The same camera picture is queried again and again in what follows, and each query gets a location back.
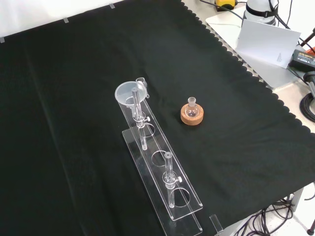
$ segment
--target acrylic clip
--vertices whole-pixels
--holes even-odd
[[[216,215],[211,215],[210,217],[210,220],[212,221],[212,224],[213,226],[215,227],[216,231],[217,231],[217,234],[216,235],[219,235],[223,232],[223,228],[217,218]]]

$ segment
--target yellow device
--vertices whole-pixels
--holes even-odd
[[[219,6],[223,6],[229,10],[232,10],[235,7],[235,0],[216,0],[215,4],[219,5]],[[216,9],[217,9],[217,11],[224,11],[220,7],[216,7]]]

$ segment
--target glass flask neck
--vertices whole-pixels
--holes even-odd
[[[190,107],[194,107],[196,105],[196,98],[194,98],[194,97],[188,98],[188,105]]]

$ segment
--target round-bottom flask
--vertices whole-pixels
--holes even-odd
[[[196,105],[196,98],[188,98],[188,105],[185,108],[185,114],[188,117],[195,117],[199,115],[199,107]]]

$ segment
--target power adapter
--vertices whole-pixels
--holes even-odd
[[[289,66],[303,72],[315,71],[315,56],[295,50]]]

